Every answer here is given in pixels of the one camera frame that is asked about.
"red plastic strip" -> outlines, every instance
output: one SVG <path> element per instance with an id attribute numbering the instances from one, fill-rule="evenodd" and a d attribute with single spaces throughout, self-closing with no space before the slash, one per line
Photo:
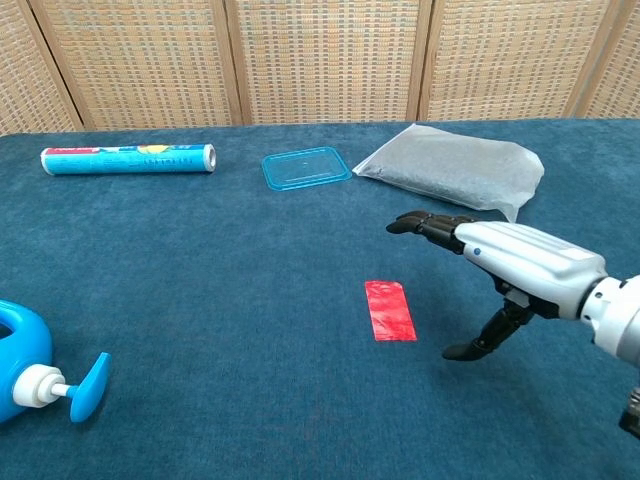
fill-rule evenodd
<path id="1" fill-rule="evenodd" d="M 369 281 L 364 284 L 376 341 L 416 341 L 416 331 L 398 282 Z"/>

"robotic hand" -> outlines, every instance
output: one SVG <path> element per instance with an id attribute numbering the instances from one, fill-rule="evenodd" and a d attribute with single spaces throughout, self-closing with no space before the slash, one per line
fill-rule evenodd
<path id="1" fill-rule="evenodd" d="M 473 341 L 445 349 L 448 360 L 473 361 L 494 351 L 534 315 L 580 319 L 593 342 L 640 368 L 640 275 L 608 276 L 602 256 L 531 227 L 481 222 L 423 211 L 401 215 L 390 233 L 412 232 L 464 257 L 491 275 L 504 306 Z M 640 438 L 640 387 L 620 426 Z"/>

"blue cylindrical container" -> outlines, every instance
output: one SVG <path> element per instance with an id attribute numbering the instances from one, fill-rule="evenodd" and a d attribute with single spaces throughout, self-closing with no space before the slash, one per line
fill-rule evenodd
<path id="1" fill-rule="evenodd" d="M 50 175 L 213 172 L 216 152 L 211 144 L 45 148 L 40 159 Z"/>

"blue pump head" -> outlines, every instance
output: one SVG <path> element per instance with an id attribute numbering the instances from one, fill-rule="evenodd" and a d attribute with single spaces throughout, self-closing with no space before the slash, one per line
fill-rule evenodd
<path id="1" fill-rule="evenodd" d="M 44 407 L 71 398 L 71 421 L 89 418 L 100 403 L 109 376 L 111 355 L 101 353 L 80 385 L 66 385 L 59 369 L 49 366 L 53 343 L 44 320 L 35 312 L 0 300 L 0 423 L 28 407 Z"/>

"wicker panel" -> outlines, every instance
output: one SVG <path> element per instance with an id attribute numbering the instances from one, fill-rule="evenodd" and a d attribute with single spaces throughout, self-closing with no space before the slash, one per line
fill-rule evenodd
<path id="1" fill-rule="evenodd" d="M 109 130 L 232 123 L 219 42 L 222 35 L 228 43 L 228 34 L 218 32 L 213 2 L 34 4 L 90 126 Z"/>
<path id="2" fill-rule="evenodd" d="M 0 134 L 75 130 L 23 11 L 0 0 Z"/>
<path id="3" fill-rule="evenodd" d="M 640 2 L 605 68 L 587 116 L 640 118 Z"/>
<path id="4" fill-rule="evenodd" d="M 231 1 L 254 123 L 406 118 L 418 0 Z"/>
<path id="5" fill-rule="evenodd" d="M 420 118 L 559 117 L 606 0 L 436 0 Z"/>

